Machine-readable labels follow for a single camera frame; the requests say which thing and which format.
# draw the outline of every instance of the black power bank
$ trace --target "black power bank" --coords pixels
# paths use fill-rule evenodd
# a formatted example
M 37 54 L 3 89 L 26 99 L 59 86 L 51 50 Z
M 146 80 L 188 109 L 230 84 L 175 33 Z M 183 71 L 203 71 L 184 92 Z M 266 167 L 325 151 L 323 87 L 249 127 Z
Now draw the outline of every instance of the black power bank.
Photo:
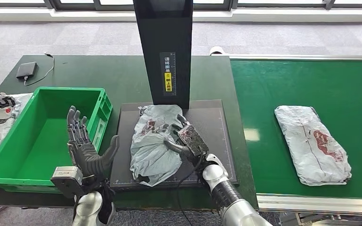
M 24 79 L 24 77 L 27 76 L 28 77 L 27 79 L 29 79 L 34 76 L 36 69 L 37 69 L 37 62 L 20 64 L 16 78 Z

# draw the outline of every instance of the green conveyor belt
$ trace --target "green conveyor belt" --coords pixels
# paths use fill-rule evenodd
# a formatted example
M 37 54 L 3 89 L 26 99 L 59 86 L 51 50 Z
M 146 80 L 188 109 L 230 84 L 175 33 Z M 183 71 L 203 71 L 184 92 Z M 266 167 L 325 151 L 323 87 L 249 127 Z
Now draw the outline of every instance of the green conveyor belt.
M 362 61 L 233 60 L 231 67 L 256 192 L 362 198 Z M 274 116 L 279 105 L 315 108 L 349 156 L 347 185 L 299 182 Z

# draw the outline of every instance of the black scanning platform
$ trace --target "black scanning platform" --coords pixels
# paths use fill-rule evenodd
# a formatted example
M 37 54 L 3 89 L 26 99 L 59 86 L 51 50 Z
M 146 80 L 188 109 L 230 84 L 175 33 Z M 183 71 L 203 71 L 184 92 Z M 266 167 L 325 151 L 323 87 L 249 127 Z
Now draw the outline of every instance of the black scanning platform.
M 117 134 L 120 137 L 120 147 L 115 156 L 110 175 L 110 187 L 116 191 L 150 189 L 149 186 L 141 185 L 132 177 L 130 171 L 131 163 L 131 141 L 134 128 L 139 119 L 139 106 L 151 105 L 152 103 L 130 103 L 122 104 Z M 190 101 L 189 109 L 182 110 L 187 120 L 194 125 L 198 133 L 209 147 L 209 153 L 215 154 L 223 163 L 229 174 L 229 179 L 237 183 L 234 168 L 230 139 L 225 121 L 224 110 L 221 100 Z M 182 159 L 182 165 L 178 171 L 154 188 L 174 187 L 180 179 L 188 175 L 193 166 L 186 159 Z M 201 186 L 197 182 L 196 174 L 192 174 L 180 186 Z

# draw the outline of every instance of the black cable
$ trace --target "black cable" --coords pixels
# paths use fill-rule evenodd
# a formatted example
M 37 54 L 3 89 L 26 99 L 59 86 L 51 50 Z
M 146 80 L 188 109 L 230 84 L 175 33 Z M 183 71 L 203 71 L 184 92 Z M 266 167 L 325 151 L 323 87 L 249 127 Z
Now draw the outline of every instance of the black cable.
M 52 71 L 53 68 L 55 67 L 55 58 L 54 58 L 51 54 L 48 54 L 48 53 L 44 53 L 44 54 L 52 58 L 52 68 L 49 69 L 49 71 L 46 72 L 46 74 L 45 74 L 42 78 L 40 78 L 40 79 L 38 79 L 37 81 L 35 81 L 35 82 L 33 82 L 33 83 L 30 83 L 30 84 L 26 84 L 26 83 L 25 83 L 25 81 L 27 81 L 27 79 L 28 79 L 28 76 L 25 76 L 25 77 L 24 77 L 24 86 L 31 86 L 31 85 L 36 84 L 37 82 L 43 80 L 43 79 L 48 75 L 48 73 L 49 73 L 50 71 Z
M 75 196 L 75 203 L 74 203 L 74 208 L 73 208 L 73 221 L 75 219 L 75 215 L 77 214 L 77 206 L 78 206 L 78 202 L 80 201 L 80 196 L 76 195 Z
M 194 172 L 196 171 L 196 169 L 200 166 L 200 163 L 202 162 L 202 157 L 203 157 L 203 154 L 201 153 L 201 154 L 200 154 L 199 161 L 197 162 L 197 164 L 196 164 L 196 166 L 194 167 L 194 169 L 193 169 L 187 176 L 185 176 L 183 179 L 181 179 L 181 180 L 178 182 L 177 187 L 176 187 L 176 189 L 177 189 L 178 207 L 180 208 L 182 214 L 184 214 L 185 218 L 188 220 L 188 222 L 189 222 L 189 224 L 190 224 L 191 226 L 193 226 L 193 225 L 192 225 L 192 222 L 189 220 L 188 216 L 185 214 L 184 210 L 183 210 L 182 207 L 181 207 L 181 202 L 180 202 L 180 189 L 179 189 L 179 188 L 180 188 L 180 184 L 181 184 L 182 182 L 184 182 L 184 180 L 186 180 L 187 178 L 189 178 L 189 177 L 192 175 L 192 173 L 194 173 Z

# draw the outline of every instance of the green table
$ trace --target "green table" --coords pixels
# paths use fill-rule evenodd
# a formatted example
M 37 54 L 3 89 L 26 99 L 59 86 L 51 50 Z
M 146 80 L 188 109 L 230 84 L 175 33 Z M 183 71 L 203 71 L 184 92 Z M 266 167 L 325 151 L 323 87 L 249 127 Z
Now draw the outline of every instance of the green table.
M 122 103 L 152 101 L 142 56 L 55 56 L 54 73 L 34 85 L 25 87 L 16 79 L 17 68 L 19 64 L 32 61 L 37 62 L 39 66 L 37 78 L 42 77 L 52 67 L 52 60 L 49 57 L 23 56 L 0 85 L 0 92 L 29 93 L 39 86 L 105 88 L 113 105 L 113 111 L 100 151 L 106 150 L 110 138 L 116 134 Z M 240 184 L 238 190 L 253 207 L 257 208 L 230 61 L 228 57 L 209 56 L 194 56 L 191 61 L 190 99 L 222 100 Z M 208 192 L 203 188 L 182 188 L 180 194 L 182 206 L 185 209 L 214 208 Z M 40 202 L 18 198 L 23 195 L 18 193 L 4 193 L 4 195 L 7 200 L 0 199 L 0 205 L 47 206 L 45 204 L 49 203 L 52 206 L 69 206 L 72 203 L 64 199 L 61 194 L 33 194 L 39 197 Z M 115 204 L 119 209 L 178 209 L 175 190 L 172 189 L 121 192 L 116 195 Z
M 231 56 L 259 208 L 362 214 L 362 58 Z M 299 182 L 274 109 L 312 106 L 344 147 L 345 186 Z

